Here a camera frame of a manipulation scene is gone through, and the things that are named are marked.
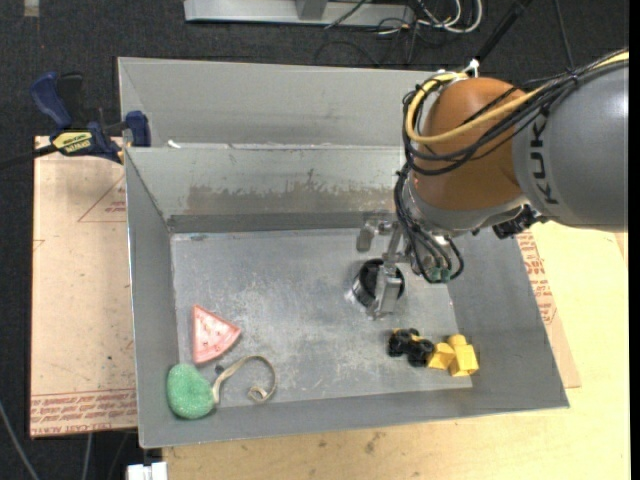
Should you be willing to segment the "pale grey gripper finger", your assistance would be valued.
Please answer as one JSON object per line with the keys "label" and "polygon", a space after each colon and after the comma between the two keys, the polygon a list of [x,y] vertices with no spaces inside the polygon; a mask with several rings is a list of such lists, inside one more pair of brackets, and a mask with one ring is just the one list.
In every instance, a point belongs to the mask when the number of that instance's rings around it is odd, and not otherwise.
{"label": "pale grey gripper finger", "polygon": [[367,252],[370,250],[373,239],[376,236],[389,235],[394,229],[395,222],[388,219],[368,219],[361,226],[357,240],[356,250]]}
{"label": "pale grey gripper finger", "polygon": [[374,319],[381,319],[395,312],[403,285],[397,268],[397,249],[400,238],[401,231],[394,227],[376,278],[375,299],[371,306],[371,315]]}

